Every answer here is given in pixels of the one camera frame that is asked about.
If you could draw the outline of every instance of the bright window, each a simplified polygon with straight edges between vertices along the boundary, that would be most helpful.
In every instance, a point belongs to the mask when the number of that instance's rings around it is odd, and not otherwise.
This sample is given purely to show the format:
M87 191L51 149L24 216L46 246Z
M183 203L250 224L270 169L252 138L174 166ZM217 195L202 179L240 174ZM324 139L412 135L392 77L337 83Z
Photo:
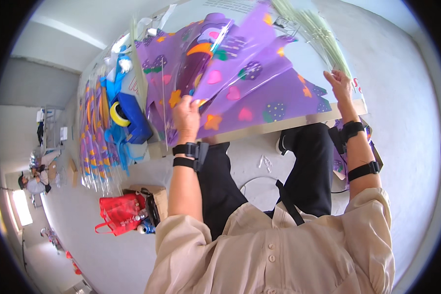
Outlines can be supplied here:
M21 225L26 226L27 224L33 223L33 219L29 213L28 202L26 201L26 194L24 194L23 190L13 191L13 202L15 203Z

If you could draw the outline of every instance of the forearm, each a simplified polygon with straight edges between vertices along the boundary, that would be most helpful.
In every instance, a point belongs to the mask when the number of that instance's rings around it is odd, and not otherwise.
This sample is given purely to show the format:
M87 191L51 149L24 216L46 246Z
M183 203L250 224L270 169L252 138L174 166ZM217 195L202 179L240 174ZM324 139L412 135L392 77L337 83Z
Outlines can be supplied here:
M353 108L352 102L348 105L340 107L341 115L343 116L343 123L349 121L360 121L358 114ZM375 161L374 155L370 145L367 142L365 132L358 132L357 136L349 138L346 144L347 150L347 168L348 171L358 168L364 164ZM379 174L367 174L352 180L349 183L349 199L352 200L358 193L367 188L380 188Z
M194 140L180 140L178 144L194 142ZM203 221L203 201L197 174L192 168L184 166L173 167L170 193L168 198L168 215L190 215Z

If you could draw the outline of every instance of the pink heart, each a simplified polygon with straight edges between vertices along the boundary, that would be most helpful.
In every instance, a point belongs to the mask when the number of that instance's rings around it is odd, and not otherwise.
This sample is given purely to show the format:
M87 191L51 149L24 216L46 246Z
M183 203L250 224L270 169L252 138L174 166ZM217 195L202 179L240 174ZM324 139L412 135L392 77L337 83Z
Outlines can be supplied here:
M172 79L172 75L171 74L165 74L163 76L163 81L165 82L165 85L168 85L168 83L170 82L171 79Z
M236 86L231 86L229 88L229 93L227 93L227 99L238 100L240 98L240 90Z
M219 33L218 32L210 32L209 36L212 38L217 38L217 37L219 37Z
M222 81L222 74L219 71L212 71L209 73L209 78L207 79L207 83L209 85L215 84Z
M239 121L252 121L253 120L252 112L245 107L242 108L242 110L238 114L238 120Z

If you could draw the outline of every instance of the hand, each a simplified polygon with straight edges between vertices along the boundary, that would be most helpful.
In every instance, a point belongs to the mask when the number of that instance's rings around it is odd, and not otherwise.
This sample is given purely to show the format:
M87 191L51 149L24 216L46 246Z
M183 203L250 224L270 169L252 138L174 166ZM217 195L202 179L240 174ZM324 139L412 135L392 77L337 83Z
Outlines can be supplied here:
M346 121L359 121L351 101L351 79L344 72L337 70L332 70L331 74L324 71L323 75L332 86L333 93L338 100L338 110L340 110L343 119Z
M178 130L178 144L186 144L196 140L199 131L199 103L193 97L185 95L173 111L173 120Z

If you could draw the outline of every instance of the gray floor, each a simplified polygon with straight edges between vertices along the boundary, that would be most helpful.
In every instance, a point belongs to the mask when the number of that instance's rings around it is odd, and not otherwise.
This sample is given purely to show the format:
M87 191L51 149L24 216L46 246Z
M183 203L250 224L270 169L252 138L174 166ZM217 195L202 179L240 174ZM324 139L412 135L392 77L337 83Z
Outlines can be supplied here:
M374 131L384 162L382 183L391 200L397 282L424 237L440 183L440 120L434 89L419 50L406 33L380 16L338 0L316 0L315 4L347 50L363 88L369 109L364 118ZM74 109L71 102L69 122ZM231 174L238 186L257 176L287 178L294 155L276 154L278 137L279 133L271 133L231 143ZM59 164L67 166L70 156L77 159L77 142L68 140L65 145ZM262 154L272 162L272 173L264 166L258 168ZM171 164L171 158L164 158L132 166L123 185L169 188ZM278 194L274 181L265 179L248 184L246 196L259 208L270 209ZM136 232L118 237L95 234L94 226L102 221L99 197L68 183L54 187L43 202L63 246L98 293L140 293L155 260L154 237ZM333 213L340 214L347 201L346 193L333 195Z

